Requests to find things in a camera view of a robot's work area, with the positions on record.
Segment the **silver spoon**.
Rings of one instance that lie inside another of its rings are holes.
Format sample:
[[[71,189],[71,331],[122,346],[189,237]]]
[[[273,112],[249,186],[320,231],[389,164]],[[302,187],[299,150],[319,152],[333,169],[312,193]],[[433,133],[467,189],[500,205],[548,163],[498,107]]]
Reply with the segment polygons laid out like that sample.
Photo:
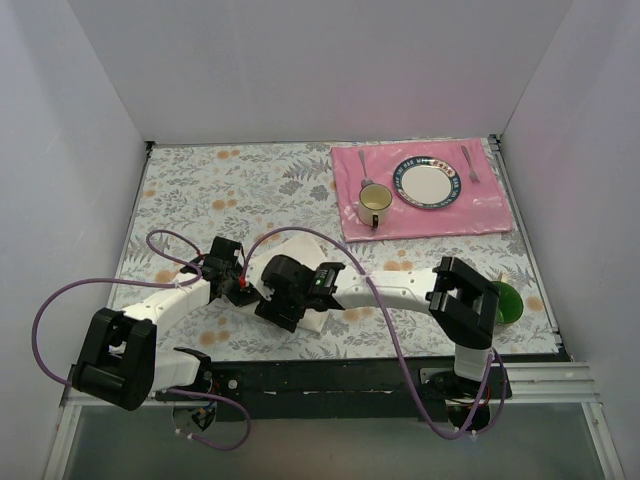
[[[371,184],[373,184],[373,180],[370,178],[368,171],[367,171],[367,164],[366,164],[366,154],[362,149],[358,150],[358,157],[362,166],[362,170],[363,170],[363,179],[361,181],[361,187],[365,188]]]

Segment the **white cloth napkin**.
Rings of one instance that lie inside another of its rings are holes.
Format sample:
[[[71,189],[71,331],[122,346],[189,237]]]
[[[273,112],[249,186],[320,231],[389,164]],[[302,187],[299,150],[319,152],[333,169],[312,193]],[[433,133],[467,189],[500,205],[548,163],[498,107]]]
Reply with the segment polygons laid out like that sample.
[[[270,291],[262,284],[260,277],[267,263],[276,255],[289,256],[311,270],[315,270],[321,263],[327,262],[326,255],[322,252],[318,243],[307,233],[296,235],[280,246],[252,257],[249,260],[246,280],[253,288],[252,292],[255,299],[249,305],[232,306],[231,309],[233,311],[252,319],[263,320],[254,313],[254,310],[262,299],[261,294],[269,295]],[[327,318],[328,312],[307,310],[297,329],[302,328],[310,332],[320,333]]]

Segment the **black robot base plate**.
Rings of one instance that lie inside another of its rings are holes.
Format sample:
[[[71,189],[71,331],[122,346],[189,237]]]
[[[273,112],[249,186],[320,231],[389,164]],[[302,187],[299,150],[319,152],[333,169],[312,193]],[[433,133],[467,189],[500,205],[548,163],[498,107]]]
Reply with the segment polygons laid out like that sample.
[[[209,362],[189,389],[241,404],[254,420],[416,418],[408,384],[436,422],[467,409],[480,383],[458,377],[453,359],[395,358]]]

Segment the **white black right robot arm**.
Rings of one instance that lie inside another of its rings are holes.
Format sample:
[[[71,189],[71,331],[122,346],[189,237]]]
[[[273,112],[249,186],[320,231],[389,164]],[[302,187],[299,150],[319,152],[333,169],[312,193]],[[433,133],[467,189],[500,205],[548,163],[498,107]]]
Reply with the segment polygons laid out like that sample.
[[[279,254],[262,266],[251,263],[246,281],[260,295],[255,314],[290,332],[309,310],[384,305],[428,314],[455,344],[454,389],[471,398],[489,384],[499,289],[458,258],[444,257],[432,270],[365,274],[339,262],[311,269]]]

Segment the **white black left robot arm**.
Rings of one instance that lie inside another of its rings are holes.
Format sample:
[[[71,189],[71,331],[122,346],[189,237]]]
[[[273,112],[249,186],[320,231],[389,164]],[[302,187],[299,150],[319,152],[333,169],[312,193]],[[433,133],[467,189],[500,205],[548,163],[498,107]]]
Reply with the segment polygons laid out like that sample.
[[[210,357],[189,348],[158,352],[157,340],[190,313],[240,291],[242,253],[239,242],[217,237],[209,253],[183,267],[167,287],[122,310],[96,312],[72,387],[128,411],[172,388],[193,400],[205,398],[213,386]]]

